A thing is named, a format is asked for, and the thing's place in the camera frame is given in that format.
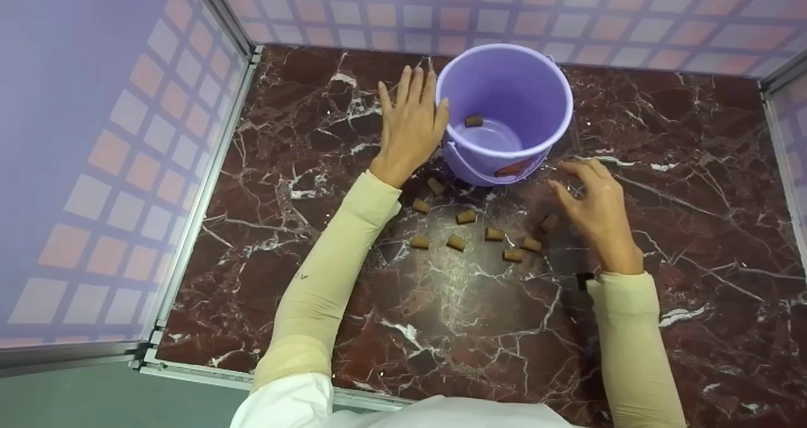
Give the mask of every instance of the gray floor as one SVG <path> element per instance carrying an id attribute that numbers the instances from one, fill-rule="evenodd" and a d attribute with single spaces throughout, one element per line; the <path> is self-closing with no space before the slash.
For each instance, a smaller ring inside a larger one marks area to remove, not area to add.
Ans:
<path id="1" fill-rule="evenodd" d="M 246 391 L 145 376 L 125 364 L 0 379 L 3 426 L 227 427 Z"/>

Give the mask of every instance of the right hand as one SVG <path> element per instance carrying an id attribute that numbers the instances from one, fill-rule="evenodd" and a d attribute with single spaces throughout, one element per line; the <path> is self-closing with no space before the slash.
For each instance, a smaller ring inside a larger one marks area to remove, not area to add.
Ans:
<path id="1" fill-rule="evenodd" d="M 643 254 L 630 234 L 625 195 L 608 168 L 594 158 L 565 161 L 560 168 L 577 176 L 586 187 L 585 198 L 575 199 L 563 184 L 549 181 L 571 221 L 597 250 L 603 270 L 643 273 Z"/>

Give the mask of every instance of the red marble tabletop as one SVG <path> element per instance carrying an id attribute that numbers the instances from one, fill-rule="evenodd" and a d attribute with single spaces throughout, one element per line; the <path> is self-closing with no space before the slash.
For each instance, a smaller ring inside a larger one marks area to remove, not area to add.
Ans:
<path id="1" fill-rule="evenodd" d="M 378 152 L 378 80 L 446 58 L 335 49 L 265 49 L 207 219 L 159 347 L 165 360 L 251 371 L 283 290 Z M 334 384 L 422 399 L 435 394 L 545 402 L 579 425 L 608 426 L 591 301 L 594 269 L 567 221 L 544 253 L 501 260 L 559 213 L 545 179 L 598 157 L 625 187 L 634 238 L 662 307 L 660 327 L 692 427 L 807 425 L 807 296 L 756 83 L 729 77 L 567 66 L 569 132 L 527 181 L 456 181 L 437 155 L 403 188 L 358 277 L 334 353 Z M 426 179 L 449 190 L 430 195 Z M 574 190 L 579 184 L 563 178 Z M 410 209 L 421 197 L 428 215 Z M 453 219 L 476 209 L 475 224 Z M 452 233 L 465 253 L 441 246 Z M 430 250 L 410 250 L 415 234 Z"/>

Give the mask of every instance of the finger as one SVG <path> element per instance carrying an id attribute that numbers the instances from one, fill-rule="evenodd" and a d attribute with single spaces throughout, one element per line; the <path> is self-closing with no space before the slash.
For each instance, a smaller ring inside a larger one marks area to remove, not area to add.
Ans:
<path id="1" fill-rule="evenodd" d="M 582 160 L 583 163 L 588 165 L 591 168 L 591 171 L 594 172 L 595 175 L 599 176 L 602 179 L 611 179 L 611 172 L 608 171 L 608 168 L 602 164 L 601 161 L 597 160 L 596 158 L 587 158 Z"/>
<path id="2" fill-rule="evenodd" d="M 586 186 L 588 190 L 593 189 L 602 181 L 600 176 L 597 176 L 596 173 L 594 173 L 594 170 L 592 170 L 591 167 L 585 163 L 578 163 L 577 161 L 563 161 L 563 163 L 560 164 L 560 167 L 566 172 L 576 175 L 581 181 L 583 181 L 583 185 Z"/>
<path id="3" fill-rule="evenodd" d="M 412 77 L 412 85 L 409 86 L 409 98 L 407 103 L 417 103 L 421 100 L 421 92 L 423 91 L 423 69 L 420 67 L 415 68 L 415 76 Z"/>
<path id="4" fill-rule="evenodd" d="M 563 210 L 566 211 L 568 216 L 572 216 L 573 210 L 577 207 L 579 201 L 574 199 L 574 196 L 563 187 L 563 184 L 559 183 L 558 181 L 553 181 L 552 179 L 549 180 L 550 187 L 555 192 L 555 196 L 557 196 L 557 201 L 563 206 Z"/>
<path id="5" fill-rule="evenodd" d="M 434 115 L 434 131 L 441 137 L 449 125 L 449 100 L 443 98 L 438 105 L 438 112 Z"/>
<path id="6" fill-rule="evenodd" d="M 378 82 L 378 97 L 381 98 L 381 111 L 383 114 L 388 115 L 392 113 L 392 101 L 390 100 L 390 93 L 386 90 L 386 85 L 383 81 Z"/>
<path id="7" fill-rule="evenodd" d="M 383 149 L 384 146 L 386 146 L 386 142 L 389 141 L 390 115 L 392 115 L 390 93 L 386 90 L 383 81 L 378 82 L 378 97 L 381 98 L 381 116 L 383 116 L 383 120 L 381 121 L 381 148 Z"/>
<path id="8" fill-rule="evenodd" d="M 421 105 L 434 105 L 434 90 L 437 83 L 438 75 L 434 70 L 429 70 L 429 75 L 426 76 L 426 87 L 423 88 L 421 96 Z"/>
<path id="9" fill-rule="evenodd" d="M 409 97 L 409 79 L 412 78 L 412 67 L 406 66 L 401 74 L 401 81 L 398 81 L 398 95 L 395 98 L 395 106 L 401 107 Z"/>

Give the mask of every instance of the brown cork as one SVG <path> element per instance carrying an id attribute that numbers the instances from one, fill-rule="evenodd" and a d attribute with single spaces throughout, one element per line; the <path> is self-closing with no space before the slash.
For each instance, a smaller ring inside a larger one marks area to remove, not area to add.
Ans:
<path id="1" fill-rule="evenodd" d="M 521 244 L 522 249 L 529 251 L 541 251 L 541 242 L 533 238 L 524 238 L 524 243 Z"/>
<path id="2" fill-rule="evenodd" d="M 475 221 L 476 211 L 473 209 L 468 209 L 467 211 L 461 212 L 456 216 L 456 224 L 473 223 Z"/>
<path id="3" fill-rule="evenodd" d="M 429 249 L 429 238 L 427 236 L 414 236 L 412 241 L 409 242 L 409 246 L 414 247 L 415 249 Z"/>
<path id="4" fill-rule="evenodd" d="M 452 247 L 454 250 L 465 251 L 466 244 L 467 242 L 464 239 L 461 239 L 460 236 L 453 234 L 450 236 L 446 245 Z"/>
<path id="5" fill-rule="evenodd" d="M 504 241 L 504 231 L 501 229 L 496 228 L 486 228 L 485 229 L 485 240 L 486 241 Z"/>
<path id="6" fill-rule="evenodd" d="M 558 220 L 559 218 L 557 218 L 557 216 L 545 216 L 541 222 L 541 230 L 543 230 L 544 233 L 551 233 L 554 227 L 557 226 Z"/>
<path id="7" fill-rule="evenodd" d="M 504 250 L 502 251 L 502 259 L 510 262 L 521 262 L 524 259 L 524 252 L 521 250 Z"/>
<path id="8" fill-rule="evenodd" d="M 440 196 L 443 194 L 443 192 L 446 191 L 446 187 L 444 187 L 443 184 L 439 183 L 438 179 L 435 178 L 429 178 L 429 180 L 426 181 L 426 185 L 429 186 L 430 189 L 432 189 L 432 192 L 435 194 L 435 196 Z"/>
<path id="9" fill-rule="evenodd" d="M 429 204 L 423 201 L 423 199 L 415 198 L 415 202 L 412 203 L 412 209 L 415 209 L 421 214 L 427 214 L 429 213 Z"/>
<path id="10" fill-rule="evenodd" d="M 466 127 L 479 127 L 482 125 L 482 115 L 472 115 L 465 118 Z"/>

